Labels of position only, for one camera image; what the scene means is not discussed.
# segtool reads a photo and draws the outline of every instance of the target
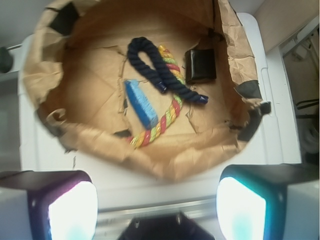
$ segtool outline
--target navy blue rope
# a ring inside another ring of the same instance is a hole
[[[139,52],[145,52],[149,56],[155,70],[140,59]],[[162,59],[157,47],[147,38],[137,37],[132,39],[128,45],[127,57],[130,64],[160,92],[164,93],[168,88],[179,95],[180,98],[189,102],[197,104],[206,104],[208,102],[207,96],[190,90],[177,80]]]

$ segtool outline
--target blue sponge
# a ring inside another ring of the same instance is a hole
[[[126,80],[124,85],[130,103],[145,129],[150,130],[154,128],[158,123],[157,113],[151,106],[144,92],[139,88],[138,81],[135,79]]]

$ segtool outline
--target brown paper bag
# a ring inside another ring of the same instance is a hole
[[[217,77],[191,86],[208,104],[186,102],[163,135],[135,149],[119,137],[143,131],[129,101],[124,106],[123,81],[137,79],[158,116],[172,99],[127,61],[128,44],[141,36],[165,45],[180,66],[187,50],[213,47]],[[39,118],[67,150],[172,180],[239,153],[241,129],[261,102],[255,59],[227,0],[55,0],[35,29],[23,75]]]

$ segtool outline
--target black cable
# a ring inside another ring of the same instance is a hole
[[[318,119],[319,115],[317,114],[304,114],[304,115],[295,115],[297,119]]]
[[[140,59],[139,52],[145,52],[149,56],[155,70]],[[164,93],[168,88],[189,102],[197,104],[206,104],[208,102],[207,96],[190,90],[177,80],[162,59],[157,47],[147,38],[137,37],[132,39],[128,45],[127,57],[130,64],[160,92]]]
[[[318,104],[319,104],[319,98],[316,98],[316,99],[299,101],[295,106],[296,106],[296,109],[301,110],[301,109],[309,108],[312,106],[316,106]]]

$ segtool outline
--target white plastic container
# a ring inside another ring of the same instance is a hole
[[[255,56],[262,98],[265,102],[271,102],[272,108],[272,112],[263,117],[246,148],[238,155],[204,173],[173,183],[124,169],[79,151],[65,153],[58,140],[51,136],[35,117],[35,110],[23,87],[22,78],[19,77],[22,170],[80,169],[86,171],[98,190],[99,216],[95,236],[97,239],[117,238],[119,236],[117,234],[121,233],[133,216],[146,212],[164,213],[177,210],[182,210],[187,216],[195,219],[214,234],[216,239],[222,239],[217,235],[219,225],[215,217],[215,194],[220,174],[227,165],[281,164],[301,161],[297,132],[292,119],[292,104],[287,101],[290,99],[288,96],[290,93],[287,91],[286,96],[280,96],[276,100],[273,95],[273,91],[277,93],[280,87],[284,87],[283,83],[286,83],[283,64],[275,63],[275,67],[280,68],[276,71],[280,72],[281,78],[271,81],[257,21],[247,13],[239,13],[238,17]],[[21,59],[25,58],[30,42],[31,37],[28,37],[22,44]],[[272,72],[272,76],[279,76],[279,74]],[[279,109],[276,105],[280,102],[280,106],[287,112],[276,111]],[[282,126],[285,125],[283,129],[279,128],[279,122]]]

